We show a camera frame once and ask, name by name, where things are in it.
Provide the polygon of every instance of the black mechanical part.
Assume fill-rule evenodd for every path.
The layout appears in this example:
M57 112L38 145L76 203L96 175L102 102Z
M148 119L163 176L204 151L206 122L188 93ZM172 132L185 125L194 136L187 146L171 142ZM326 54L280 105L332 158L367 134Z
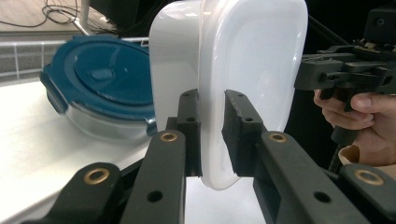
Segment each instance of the black mechanical part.
M290 135L263 133L257 161L266 223L369 223Z
M254 176L255 143L264 131L262 118L245 94L225 92L224 125L221 130L233 171L239 176Z
M350 101L357 93L396 93L396 69L393 62L388 58L384 60L380 53L372 53L374 56L371 56L371 59L378 61L365 61L367 53L362 54L364 50L361 49L360 46L336 46L319 54L303 56L294 87L304 91L322 90L320 99L336 97L346 102L345 111L353 110ZM339 150L351 145L358 134L359 130L338 126L334 128L331 139L338 147L332 156L329 170L338 172Z
M113 218L111 219L111 223L120 223L123 210L128 202L129 196L131 195L131 191L134 188L134 181L136 180L137 174L139 173L139 169L140 166L142 165L142 162L143 159L132 163L131 165L120 171L122 176L122 185L123 185L124 193L122 198L120 199L118 207L116 208L116 212Z
M241 128L243 118L257 114L244 94L226 91L226 102L224 130L234 131L223 132L224 140L228 147L238 145L229 147L237 153L233 169L254 170L245 175L254 176L266 223L395 223L396 181L361 164L343 167L340 175L322 170L290 135ZM261 137L234 141L246 133Z
M396 45L396 2L369 12L364 38L374 43Z
M373 167L342 167L337 185L372 223L396 223L396 181Z
M73 176L45 217L23 224L112 223L122 194L119 168L94 163Z
M198 90L183 92L178 101L177 117L170 117L165 130L178 130L186 137L186 176L202 176L201 121Z
M368 223L291 136L265 130L241 92L226 91L222 133L233 170L255 177L266 223Z
M162 131L152 137L121 224L184 223L185 144L179 131Z

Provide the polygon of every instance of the white container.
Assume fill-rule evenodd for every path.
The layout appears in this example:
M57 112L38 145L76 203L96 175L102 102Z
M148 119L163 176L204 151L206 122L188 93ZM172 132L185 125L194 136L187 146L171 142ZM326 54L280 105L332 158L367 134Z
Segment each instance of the white container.
M238 177L221 134L224 92L244 93L267 130L282 132L303 54L307 11L303 0L204 0L199 9L197 5L196 1L170 4L151 27L154 107L160 130L168 117L177 115L178 96L198 88L202 180L212 189L227 189ZM186 13L184 17L170 17L170 8L181 14L199 11L199 17ZM180 36L185 32L189 38ZM173 38L154 43L161 48L152 48L151 41L164 36ZM181 69L186 62L194 67L194 55L199 58L198 76ZM167 69L159 69L164 64Z

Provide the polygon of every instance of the black metal bracket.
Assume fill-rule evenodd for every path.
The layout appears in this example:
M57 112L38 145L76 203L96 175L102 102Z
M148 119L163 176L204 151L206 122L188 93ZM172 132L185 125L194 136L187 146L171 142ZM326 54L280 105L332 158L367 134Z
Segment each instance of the black metal bracket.
M152 137L120 223L184 223L185 141L178 131Z
M226 91L226 102L223 135L233 170L254 177L266 223L396 222L395 180L360 164L329 174L290 135L261 132L260 116L243 93Z
M183 92L178 101L177 117L170 117L166 130L178 130L186 136L186 175L202 176L201 120L198 90Z

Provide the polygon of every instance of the human hand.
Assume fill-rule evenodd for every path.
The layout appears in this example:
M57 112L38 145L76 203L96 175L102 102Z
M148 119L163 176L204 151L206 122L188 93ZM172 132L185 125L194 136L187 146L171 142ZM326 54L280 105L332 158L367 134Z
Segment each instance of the human hand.
M335 98L314 102L322 108L325 119L333 126L361 130L353 145L359 147L359 163L372 166L396 164L396 95L360 93L350 104L355 111L345 112L345 103Z

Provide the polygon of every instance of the finger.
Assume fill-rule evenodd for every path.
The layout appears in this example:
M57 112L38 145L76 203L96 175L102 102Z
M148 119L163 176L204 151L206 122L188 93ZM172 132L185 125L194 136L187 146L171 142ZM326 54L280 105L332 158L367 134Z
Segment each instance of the finger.
M381 113L396 119L396 95L360 93L351 99L353 109L363 113Z
M353 145L359 147L361 152L377 152L384 148L388 148L388 142L384 141L384 139L371 128L362 129L353 142Z
M321 90L314 90L315 99L320 99Z
M361 113L359 111L345 112L344 108L346 104L344 102L339 101L335 98L331 98L328 100L320 100L319 98L317 98L317 94L319 94L319 92L315 91L314 103L320 106L324 110L329 110L339 114L340 116L344 116L350 119L360 120L362 122L367 122L373 119L373 115L371 114Z
M373 120L373 115L369 114L368 119L353 119L347 116L343 116L331 110L322 109L322 114L324 118L333 126L339 126L349 130L360 130L368 128L375 124Z

